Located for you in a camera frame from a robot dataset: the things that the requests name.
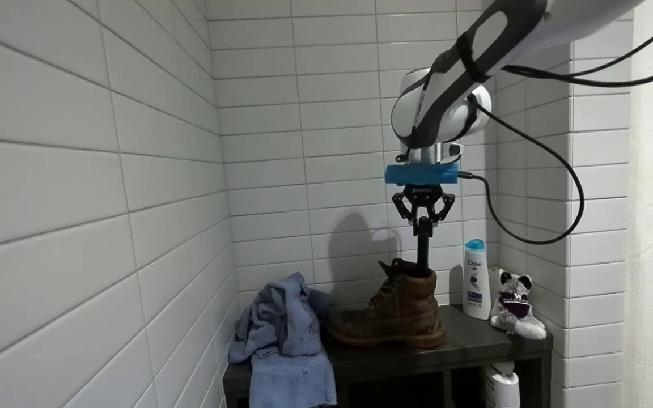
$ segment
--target brown boot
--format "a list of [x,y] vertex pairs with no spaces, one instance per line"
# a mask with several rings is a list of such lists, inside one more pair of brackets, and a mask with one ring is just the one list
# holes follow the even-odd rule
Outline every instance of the brown boot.
[[444,332],[437,317],[436,273],[420,275],[415,264],[395,259],[383,266],[387,282],[371,298],[366,310],[336,310],[328,316],[331,339],[354,348],[382,342],[405,342],[415,349],[444,344]]

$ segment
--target crumpled cloth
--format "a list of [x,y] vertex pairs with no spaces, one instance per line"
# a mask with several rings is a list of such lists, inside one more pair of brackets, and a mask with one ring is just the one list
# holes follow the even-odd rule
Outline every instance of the crumpled cloth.
[[302,275],[265,286],[235,323],[232,363],[251,359],[251,408],[336,405],[334,367],[319,341],[328,294]]

